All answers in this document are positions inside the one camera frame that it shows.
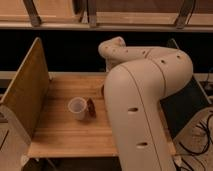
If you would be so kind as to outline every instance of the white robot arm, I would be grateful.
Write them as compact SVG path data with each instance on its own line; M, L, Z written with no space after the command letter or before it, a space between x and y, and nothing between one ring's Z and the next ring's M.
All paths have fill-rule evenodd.
M122 170L174 171L158 103L190 81L190 58L177 49L126 47L120 37L101 43L99 53L113 68L104 96Z

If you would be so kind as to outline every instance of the cable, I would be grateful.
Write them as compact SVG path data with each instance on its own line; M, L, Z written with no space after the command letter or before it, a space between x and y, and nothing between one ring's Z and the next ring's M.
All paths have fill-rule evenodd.
M207 77L206 77L206 80L204 81L204 88L208 85L209 83L209 78L210 78L210 74L213 72L213 67L211 67L208 71L208 74L207 74Z
M194 169L192 168L192 166L184 159L182 159L183 163L190 169L190 171L194 171Z
M211 118L213 118L213 111L210 111L210 115L207 117L206 122L199 122L198 125L196 125L197 128L203 130L205 132L205 135L207 137L207 142L204 145L203 149L201 152L195 152L190 150L189 148L187 148L186 146L183 145L182 142L179 142L180 146L187 152L187 154L179 154L179 155L188 155L194 158L194 160L196 160L203 168L204 171L206 171L205 165L196 157L199 156L201 154L206 153L209 150L210 147L210 143L213 144L213 140L211 137L211 131L210 131L210 120ZM183 163L185 163L185 165L187 165L187 167L191 170L193 170L193 168L189 165L189 163L187 163L184 159L182 159Z
M203 171L206 171L206 167L204 166L204 164L203 164L196 156L193 156L193 155L192 155L192 157L193 157L198 163L200 163L200 165L201 165L202 168L203 168Z
M197 126L198 128L202 129L203 131L205 131L206 135L207 135L207 142L205 144L205 146L203 147L203 150L201 152L195 152L195 151L192 151L190 150L189 148L187 148L185 145L183 145L182 142L179 142L180 146L186 151L188 152L189 154L193 154L193 155L201 155L201 154L204 154L208 151L209 149L209 146L210 146L210 133L209 133L209 130L200 122L199 123L200 126Z

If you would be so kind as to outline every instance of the plywood surface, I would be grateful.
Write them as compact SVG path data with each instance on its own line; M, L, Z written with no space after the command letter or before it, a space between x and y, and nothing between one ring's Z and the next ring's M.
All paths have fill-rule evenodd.
M117 155L101 94L104 79L104 75L66 75L52 79L28 151L29 157ZM92 98L97 117L87 117L85 122L76 121L67 108L69 100L75 96ZM172 145L169 142L171 153L174 154Z
M107 24L174 25L178 13L97 12L97 22ZM213 14L193 14L189 25L213 25Z
M72 0L34 0L43 22L78 22L82 11L75 14ZM29 21L22 0L0 0L0 21Z
M0 135L4 134L4 136L8 131L0 150L0 170L20 171L22 168L21 156L26 155L28 146L8 123L0 123L0 131L2 131Z

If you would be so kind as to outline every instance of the white cup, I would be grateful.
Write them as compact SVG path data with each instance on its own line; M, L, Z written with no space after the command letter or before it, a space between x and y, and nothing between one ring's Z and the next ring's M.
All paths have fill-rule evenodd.
M77 120L83 120L88 111L87 101L82 97L74 97L68 103L68 109Z

